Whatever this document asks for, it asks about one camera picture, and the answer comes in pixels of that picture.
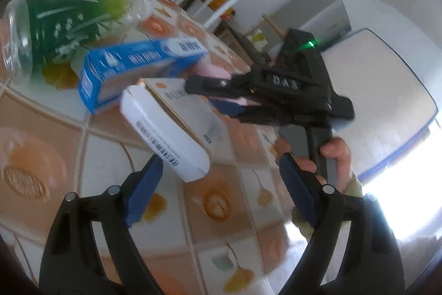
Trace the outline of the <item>person right hand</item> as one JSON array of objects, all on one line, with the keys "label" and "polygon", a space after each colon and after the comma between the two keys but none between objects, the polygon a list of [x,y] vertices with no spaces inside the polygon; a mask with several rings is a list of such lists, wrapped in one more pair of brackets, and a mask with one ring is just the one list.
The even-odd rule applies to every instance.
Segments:
[{"label": "person right hand", "polygon": [[[285,153],[291,153],[291,145],[285,139],[278,138],[273,147],[276,151],[276,164],[280,163],[280,158]],[[320,153],[322,156],[336,161],[337,189],[340,192],[344,192],[349,187],[352,178],[351,151],[349,147],[343,139],[333,138],[320,147]],[[322,185],[326,183],[326,180],[318,174],[317,165],[312,160],[296,156],[292,157],[302,170],[313,173]]]}]

